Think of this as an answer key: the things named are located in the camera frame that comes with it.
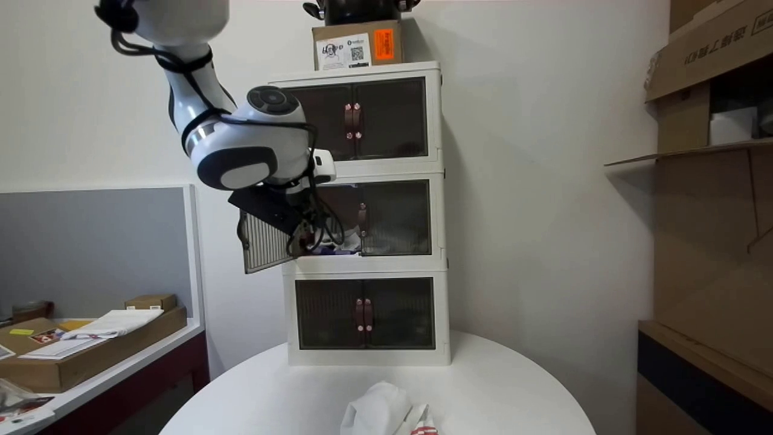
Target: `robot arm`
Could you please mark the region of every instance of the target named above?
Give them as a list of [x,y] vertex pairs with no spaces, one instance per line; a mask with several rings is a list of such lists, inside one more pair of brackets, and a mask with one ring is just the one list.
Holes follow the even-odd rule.
[[[314,139],[293,96],[256,88],[249,107],[235,107],[220,88],[208,41],[227,24],[227,0],[103,0],[95,9],[118,53],[155,55],[164,69],[170,118],[203,183],[226,192],[291,187],[293,194],[307,187],[304,177],[333,177],[332,154],[313,154]],[[126,41],[134,32],[153,46]]]

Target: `round white table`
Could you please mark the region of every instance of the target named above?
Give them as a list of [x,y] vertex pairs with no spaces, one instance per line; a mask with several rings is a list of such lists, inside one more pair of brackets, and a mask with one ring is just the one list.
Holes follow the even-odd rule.
[[454,334],[453,366],[289,366],[272,349],[198,392],[162,435],[338,435],[345,406],[374,382],[429,405],[441,435],[594,435],[581,405],[529,359]]

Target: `wooden shelf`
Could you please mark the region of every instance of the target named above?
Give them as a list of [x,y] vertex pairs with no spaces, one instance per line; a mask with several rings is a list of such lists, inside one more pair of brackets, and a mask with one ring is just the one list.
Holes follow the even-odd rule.
[[693,154],[720,154],[720,153],[757,150],[757,147],[771,147],[771,145],[773,145],[773,139],[761,139],[761,141],[745,141],[745,144],[716,145],[703,150],[641,154],[632,160],[617,160],[604,167],[624,167],[636,163],[658,163],[658,160],[693,158]]

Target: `dark cabinet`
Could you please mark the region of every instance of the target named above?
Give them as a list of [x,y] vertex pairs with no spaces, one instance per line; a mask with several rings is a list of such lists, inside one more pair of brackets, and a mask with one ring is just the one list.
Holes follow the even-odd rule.
[[322,187],[320,197],[341,220],[344,234],[316,244],[309,254],[432,254],[429,179]]
[[336,160],[429,158],[426,81],[286,88]]
[[432,351],[432,279],[297,281],[303,351]]

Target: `white cloth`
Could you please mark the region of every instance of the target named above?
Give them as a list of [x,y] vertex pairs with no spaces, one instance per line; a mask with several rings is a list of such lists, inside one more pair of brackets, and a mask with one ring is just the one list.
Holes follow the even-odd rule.
[[409,395],[389,382],[378,382],[345,406],[341,435],[394,435],[409,413]]

